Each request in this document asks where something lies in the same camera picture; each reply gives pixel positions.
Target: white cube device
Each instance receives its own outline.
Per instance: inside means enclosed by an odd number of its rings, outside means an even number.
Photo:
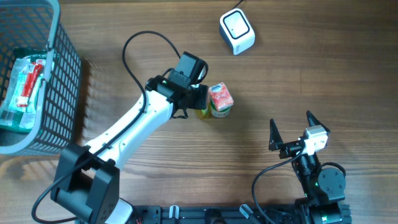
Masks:
[[[254,30],[240,9],[232,9],[221,16],[220,34],[234,55],[240,54],[254,44]]]

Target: wooden tabletop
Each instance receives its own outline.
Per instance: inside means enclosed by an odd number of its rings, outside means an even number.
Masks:
[[[254,46],[233,56],[218,31],[236,1],[65,4],[62,22],[83,61],[81,144],[107,130],[138,99],[121,51],[141,30],[166,35],[180,52],[205,60],[203,82],[224,82],[235,104],[223,119],[173,119],[155,131],[121,172],[120,195],[133,205],[252,203],[251,184],[280,162],[268,150],[269,120],[286,141],[308,126],[310,110],[331,129],[321,162],[347,170],[346,200],[354,223],[398,219],[398,5],[396,1],[246,1]],[[160,37],[142,35],[127,48],[145,83],[178,58]],[[52,183],[57,157],[0,157],[0,223],[33,223],[31,206]],[[257,183],[261,203],[303,197],[291,166]],[[49,199],[46,219],[71,214]]]

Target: perforated basket wall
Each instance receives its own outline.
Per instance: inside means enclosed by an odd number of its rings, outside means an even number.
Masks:
[[[15,48],[47,51],[35,125],[29,134],[0,130],[0,154],[56,154],[73,135],[81,62],[54,0],[0,0],[0,100],[4,101]]]

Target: snack package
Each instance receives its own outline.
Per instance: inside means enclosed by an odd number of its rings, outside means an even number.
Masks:
[[[209,88],[209,94],[211,98],[210,108],[213,116],[217,118],[225,117],[229,114],[229,111],[234,104],[231,94],[222,82]]]
[[[6,99],[0,107],[0,128],[28,133],[35,123],[47,54],[29,49],[15,49],[14,53],[19,58],[14,62]]]

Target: wood grain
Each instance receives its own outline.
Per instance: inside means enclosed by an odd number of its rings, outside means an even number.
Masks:
[[[311,110],[331,130],[318,154],[347,170],[345,203],[354,223],[398,218],[398,7],[396,1],[247,1],[256,43],[232,56],[218,32],[236,1],[62,5],[62,22],[83,60],[85,79],[76,135],[82,144],[108,129],[137,100],[121,62],[130,35],[155,30],[180,52],[210,66],[204,84],[225,82],[235,100],[224,119],[171,120],[129,159],[121,196],[134,205],[251,203],[251,182],[280,162],[269,152],[269,119],[291,141]],[[127,59],[145,81],[177,63],[161,38],[134,39]],[[57,157],[0,157],[0,223],[33,223],[30,208],[52,182]],[[291,167],[261,178],[261,203],[303,197]],[[46,219],[70,216],[46,200]]]

